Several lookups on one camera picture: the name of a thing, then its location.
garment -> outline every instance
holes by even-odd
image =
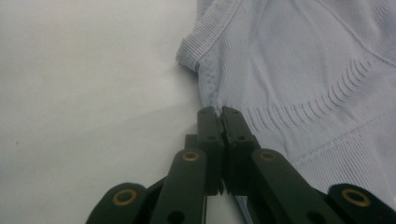
[[[396,208],[396,1],[198,0],[177,60],[312,187]]]

white surface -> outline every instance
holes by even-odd
[[[0,1],[0,223],[85,223],[110,188],[150,186],[196,133],[175,62],[194,0]],[[229,197],[207,223],[242,223]]]

clothing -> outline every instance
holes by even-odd
[[[198,0],[177,60],[312,187],[396,208],[396,1]]]

gray garment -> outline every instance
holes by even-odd
[[[177,60],[311,186],[396,208],[396,1],[198,0]]]

knit fabric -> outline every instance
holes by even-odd
[[[396,208],[396,1],[198,0],[177,60],[312,187]]]

